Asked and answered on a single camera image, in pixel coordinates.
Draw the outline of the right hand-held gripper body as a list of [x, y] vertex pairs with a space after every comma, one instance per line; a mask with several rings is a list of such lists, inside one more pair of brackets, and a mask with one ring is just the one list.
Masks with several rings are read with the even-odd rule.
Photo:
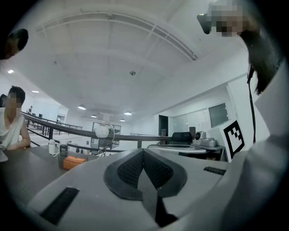
[[220, 160], [231, 162], [234, 155], [245, 147], [237, 120], [228, 120], [207, 132], [197, 132], [192, 145], [208, 151], [220, 151]]

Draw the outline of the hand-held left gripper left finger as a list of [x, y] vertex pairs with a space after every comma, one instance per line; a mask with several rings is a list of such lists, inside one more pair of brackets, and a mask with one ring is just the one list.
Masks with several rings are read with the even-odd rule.
[[142, 201], [143, 193], [138, 189], [138, 182], [143, 166], [143, 149], [136, 149], [106, 168], [104, 183], [121, 199]]

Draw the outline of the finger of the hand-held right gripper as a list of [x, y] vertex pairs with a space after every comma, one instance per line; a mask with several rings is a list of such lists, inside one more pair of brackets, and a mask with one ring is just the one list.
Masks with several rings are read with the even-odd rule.
[[193, 145], [161, 145], [161, 144], [151, 144], [147, 147], [148, 149], [157, 149], [163, 152], [171, 153], [186, 153], [186, 154], [206, 154], [207, 150], [203, 148], [198, 148]]

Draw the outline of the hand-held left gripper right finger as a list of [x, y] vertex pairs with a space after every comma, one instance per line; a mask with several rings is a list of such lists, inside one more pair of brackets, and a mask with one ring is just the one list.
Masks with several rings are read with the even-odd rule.
[[143, 150], [143, 169], [159, 197], [178, 195], [187, 181], [187, 172], [181, 165], [149, 149]]

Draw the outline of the orange tissue pack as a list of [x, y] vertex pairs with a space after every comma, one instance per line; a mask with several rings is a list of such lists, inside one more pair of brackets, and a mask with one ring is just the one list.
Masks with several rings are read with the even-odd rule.
[[86, 161], [87, 160], [84, 158], [68, 156], [63, 160], [63, 168], [66, 170], [70, 170]]

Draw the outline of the black office chair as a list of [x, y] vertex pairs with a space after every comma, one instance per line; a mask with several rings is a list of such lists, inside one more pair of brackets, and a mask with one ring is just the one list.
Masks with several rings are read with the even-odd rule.
[[168, 144], [190, 145], [193, 137], [190, 132], [174, 132]]

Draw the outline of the brass desk lamp globe shade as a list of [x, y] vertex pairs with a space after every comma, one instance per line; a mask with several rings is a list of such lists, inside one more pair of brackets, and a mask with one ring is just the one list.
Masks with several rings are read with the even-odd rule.
[[112, 148], [115, 143], [115, 130], [112, 124], [104, 121], [95, 129], [95, 134], [98, 138], [97, 155], [102, 158], [106, 157], [107, 149]]

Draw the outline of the person's white shirt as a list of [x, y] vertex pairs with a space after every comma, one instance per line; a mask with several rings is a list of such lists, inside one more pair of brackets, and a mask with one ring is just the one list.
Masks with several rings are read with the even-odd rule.
[[289, 63], [281, 62], [275, 76], [255, 103], [268, 135], [258, 140], [266, 141], [269, 137], [289, 137]]

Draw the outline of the black metal railing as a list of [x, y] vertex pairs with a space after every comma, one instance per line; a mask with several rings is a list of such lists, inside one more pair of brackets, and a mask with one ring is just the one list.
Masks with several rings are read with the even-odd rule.
[[109, 142], [109, 147], [112, 147], [113, 143], [116, 141], [125, 142], [125, 145], [121, 146], [119, 149], [110, 149], [108, 150], [109, 152], [123, 152], [135, 148], [141, 148], [143, 142], [155, 142], [156, 144], [160, 144], [172, 140], [171, 137], [167, 136], [133, 136], [115, 134], [102, 136], [96, 135], [94, 131], [82, 130], [82, 128], [78, 126], [60, 124], [58, 122], [30, 115], [24, 112], [22, 112], [22, 115], [26, 120], [27, 129], [29, 132], [47, 140], [53, 139], [56, 143], [59, 143], [60, 141], [54, 138], [54, 135], [61, 136], [70, 134], [91, 139], [103, 139]]

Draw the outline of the white ceiling track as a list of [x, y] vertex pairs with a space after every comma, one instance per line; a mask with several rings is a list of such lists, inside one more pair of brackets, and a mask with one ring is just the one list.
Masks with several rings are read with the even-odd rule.
[[152, 23], [150, 21], [138, 18], [129, 14], [123, 14], [119, 12], [106, 12], [106, 11], [84, 11], [77, 14], [71, 14], [56, 19], [52, 19], [39, 25], [35, 28], [36, 32], [41, 33], [45, 29], [54, 28], [60, 25], [76, 23], [85, 21], [108, 21], [112, 23], [121, 23], [128, 26], [133, 26], [135, 28], [144, 30], [153, 34], [165, 42], [171, 44], [173, 47], [182, 52], [190, 60], [197, 60], [198, 56], [179, 38], [174, 36], [172, 33], [168, 32], [159, 25]]

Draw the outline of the grey wall panel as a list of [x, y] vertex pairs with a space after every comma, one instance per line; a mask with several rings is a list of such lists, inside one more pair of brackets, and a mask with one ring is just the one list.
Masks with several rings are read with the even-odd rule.
[[228, 112], [225, 103], [209, 108], [211, 128], [228, 121]]

